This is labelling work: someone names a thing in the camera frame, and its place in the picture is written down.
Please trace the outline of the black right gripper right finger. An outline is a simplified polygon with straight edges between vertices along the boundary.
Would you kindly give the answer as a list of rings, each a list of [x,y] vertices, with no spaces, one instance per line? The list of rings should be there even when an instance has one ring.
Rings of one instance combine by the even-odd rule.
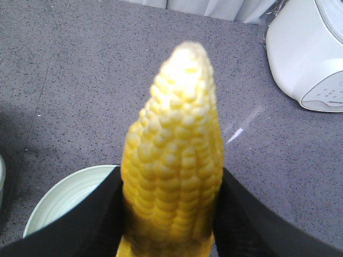
[[[268,209],[227,169],[214,219],[218,256],[342,256]]]

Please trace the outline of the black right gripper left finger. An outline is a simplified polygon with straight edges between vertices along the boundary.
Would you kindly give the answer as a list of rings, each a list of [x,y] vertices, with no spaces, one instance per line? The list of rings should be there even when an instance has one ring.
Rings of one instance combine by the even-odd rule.
[[[124,227],[121,168],[80,204],[37,232],[1,248],[1,256],[115,256]]]

